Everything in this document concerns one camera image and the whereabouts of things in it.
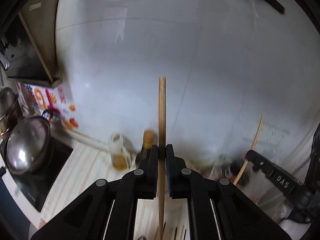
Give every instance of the pot handle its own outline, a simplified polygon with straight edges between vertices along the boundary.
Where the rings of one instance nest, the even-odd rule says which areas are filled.
[[[51,119],[53,118],[53,110],[52,110],[52,109],[46,109],[46,110],[44,110],[44,111],[42,112],[41,116],[44,117],[44,115],[45,115],[46,113],[50,114],[50,117],[49,117],[49,120],[48,120],[48,121],[50,122]]]
[[[6,172],[7,172],[6,167],[2,166],[2,167],[0,168],[0,178],[2,178],[3,175],[6,174]]]

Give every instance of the backsplash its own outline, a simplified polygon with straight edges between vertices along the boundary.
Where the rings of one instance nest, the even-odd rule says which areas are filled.
[[[41,115],[45,109],[53,109],[58,116],[53,121],[69,130],[79,127],[76,106],[66,99],[62,86],[49,89],[24,83],[17,83],[19,98],[23,106],[35,114]]]

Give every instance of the black stove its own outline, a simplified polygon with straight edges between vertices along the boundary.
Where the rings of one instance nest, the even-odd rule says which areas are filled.
[[[72,148],[53,137],[51,143],[53,151],[51,153],[48,152],[48,158],[40,170],[35,173],[12,175],[18,188],[39,212],[42,210],[52,184],[73,151]],[[4,146],[5,140],[0,144],[0,153],[3,159]]]

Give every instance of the wooden stick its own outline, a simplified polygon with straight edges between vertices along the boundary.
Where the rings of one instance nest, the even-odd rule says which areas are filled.
[[[159,77],[159,115],[158,115],[158,133],[159,133],[159,228],[163,228],[164,220],[164,191],[165,191],[165,132],[166,132],[166,80],[165,77]],[[159,240],[163,238],[163,230],[159,230]]]
[[[257,141],[258,141],[258,137],[259,137],[259,134],[260,134],[260,130],[261,130],[261,127],[262,127],[262,123],[263,123],[263,114],[261,115],[259,126],[258,126],[258,130],[256,132],[256,136],[253,139],[253,143],[251,145],[250,150],[254,150],[254,148],[256,147],[256,144],[257,144]],[[247,160],[244,161],[244,164],[242,165],[238,176],[236,177],[235,181],[233,182],[234,185],[237,185],[237,183],[238,183],[239,179],[241,178],[242,174],[244,173],[244,170],[247,167],[248,163],[249,162]]]

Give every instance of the pan lid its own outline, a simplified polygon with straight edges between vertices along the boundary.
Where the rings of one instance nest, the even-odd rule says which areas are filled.
[[[15,173],[32,168],[43,154],[50,136],[49,122],[41,116],[32,116],[18,123],[9,135],[6,149],[7,163]]]

